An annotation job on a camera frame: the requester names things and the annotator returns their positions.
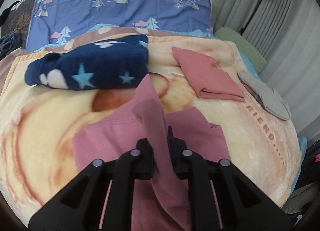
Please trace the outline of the pink garment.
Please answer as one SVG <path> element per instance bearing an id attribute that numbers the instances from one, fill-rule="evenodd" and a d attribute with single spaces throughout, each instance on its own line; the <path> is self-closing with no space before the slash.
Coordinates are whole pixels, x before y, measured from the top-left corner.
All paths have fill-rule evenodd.
<path id="1" fill-rule="evenodd" d="M 135 182 L 132 230 L 190 230 L 187 182 L 174 173 L 167 144 L 168 126 L 189 149 L 210 161 L 229 158 L 221 126 L 210 123 L 196 108 L 165 114 L 150 76 L 135 90 L 134 97 L 101 121 L 80 130 L 72 139 L 77 171 L 95 159 L 118 159 L 146 138 L 155 155 L 151 180 Z"/>

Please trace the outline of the cream printed fleece blanket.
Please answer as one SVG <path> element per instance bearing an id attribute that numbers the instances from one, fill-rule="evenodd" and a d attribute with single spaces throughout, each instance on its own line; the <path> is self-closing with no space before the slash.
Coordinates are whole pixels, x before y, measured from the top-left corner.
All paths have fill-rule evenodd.
<path id="1" fill-rule="evenodd" d="M 246 66 L 236 45 L 146 29 L 136 29 L 135 34 L 148 37 L 149 70 L 165 112 L 195 106 L 210 123 L 220 125 L 233 164 L 283 205 L 302 162 L 291 120 L 269 114 L 249 93 L 244 102 L 198 98 L 172 55 L 173 47 L 206 54 L 238 81 L 238 72 Z M 12 52 L 1 93 L 1 193 L 23 224 L 75 177 L 73 136 L 133 95 L 131 89 L 67 91 L 28 86 L 24 81 L 28 65 L 50 52 L 50 48 Z"/>

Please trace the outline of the dark bag with pink item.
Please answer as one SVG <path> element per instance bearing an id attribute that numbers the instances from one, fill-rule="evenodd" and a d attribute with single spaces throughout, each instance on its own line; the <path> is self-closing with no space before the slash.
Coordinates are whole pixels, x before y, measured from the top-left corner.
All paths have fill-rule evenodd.
<path id="1" fill-rule="evenodd" d="M 319 191 L 319 140 L 307 148 L 293 196 Z"/>

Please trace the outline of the grey folded garment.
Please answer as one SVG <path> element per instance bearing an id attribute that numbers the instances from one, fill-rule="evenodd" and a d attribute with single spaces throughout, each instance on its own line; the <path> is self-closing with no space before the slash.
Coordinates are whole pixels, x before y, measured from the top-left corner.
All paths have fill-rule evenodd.
<path id="1" fill-rule="evenodd" d="M 275 88 L 269 88 L 264 82 L 244 70 L 238 72 L 238 78 L 264 110 L 283 121 L 291 119 L 289 105 Z"/>

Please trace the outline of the salmon folded garment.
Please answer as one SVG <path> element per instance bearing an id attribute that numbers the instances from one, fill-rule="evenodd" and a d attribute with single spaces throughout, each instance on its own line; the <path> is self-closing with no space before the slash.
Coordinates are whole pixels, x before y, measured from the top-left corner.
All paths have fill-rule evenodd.
<path id="1" fill-rule="evenodd" d="M 243 90 L 212 57 L 177 47 L 172 48 L 172 53 L 199 98 L 245 101 Z"/>

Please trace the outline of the navy star fleece garment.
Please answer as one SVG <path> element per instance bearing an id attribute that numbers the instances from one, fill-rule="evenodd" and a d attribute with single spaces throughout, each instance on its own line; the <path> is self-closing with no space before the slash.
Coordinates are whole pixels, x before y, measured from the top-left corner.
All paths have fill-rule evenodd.
<path id="1" fill-rule="evenodd" d="M 137 87 L 148 74 L 148 38 L 129 35 L 48 53 L 31 62 L 25 83 L 82 91 Z"/>

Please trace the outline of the green striped pillow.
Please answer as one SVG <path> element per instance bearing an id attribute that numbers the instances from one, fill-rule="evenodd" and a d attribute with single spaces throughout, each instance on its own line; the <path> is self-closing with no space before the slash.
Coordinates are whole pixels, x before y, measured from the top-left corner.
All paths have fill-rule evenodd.
<path id="1" fill-rule="evenodd" d="M 217 6 L 212 5 L 211 13 L 213 35 L 220 40 L 232 41 L 251 70 L 259 74 L 266 66 L 267 60 L 239 33 L 228 27 L 221 27 L 217 22 Z"/>

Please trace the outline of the white curtain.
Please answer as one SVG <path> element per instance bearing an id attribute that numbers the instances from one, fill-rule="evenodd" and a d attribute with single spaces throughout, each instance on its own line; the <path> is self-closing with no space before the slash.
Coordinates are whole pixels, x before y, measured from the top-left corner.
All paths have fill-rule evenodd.
<path id="1" fill-rule="evenodd" d="M 239 31 L 258 0 L 215 0 L 217 22 Z M 267 60 L 262 80 L 288 102 L 296 132 L 319 136 L 319 5 L 263 0 L 243 34 Z"/>

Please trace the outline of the blue tree-print pillow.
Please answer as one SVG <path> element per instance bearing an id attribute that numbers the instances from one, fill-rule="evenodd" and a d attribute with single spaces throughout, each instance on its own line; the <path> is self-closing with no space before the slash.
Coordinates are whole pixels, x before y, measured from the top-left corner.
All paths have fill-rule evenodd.
<path id="1" fill-rule="evenodd" d="M 61 46 L 107 24 L 212 33 L 210 0 L 35 0 L 26 49 Z"/>

